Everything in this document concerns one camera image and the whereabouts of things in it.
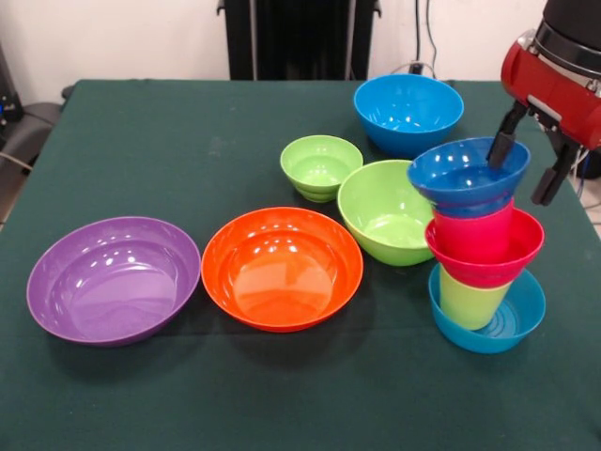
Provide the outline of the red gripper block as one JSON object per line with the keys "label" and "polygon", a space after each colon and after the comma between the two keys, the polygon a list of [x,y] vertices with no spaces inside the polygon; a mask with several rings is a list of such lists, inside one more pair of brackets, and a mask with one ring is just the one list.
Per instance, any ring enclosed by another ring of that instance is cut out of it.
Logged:
{"label": "red gripper block", "polygon": [[531,197],[533,204],[548,206],[568,175],[581,146],[589,150],[600,147],[600,98],[517,42],[504,58],[501,82],[506,92],[517,101],[504,116],[494,137],[487,155],[488,166],[501,168],[510,153],[516,140],[517,125],[528,113],[524,104],[539,108],[555,119],[564,133],[547,134],[557,159],[546,169]]}

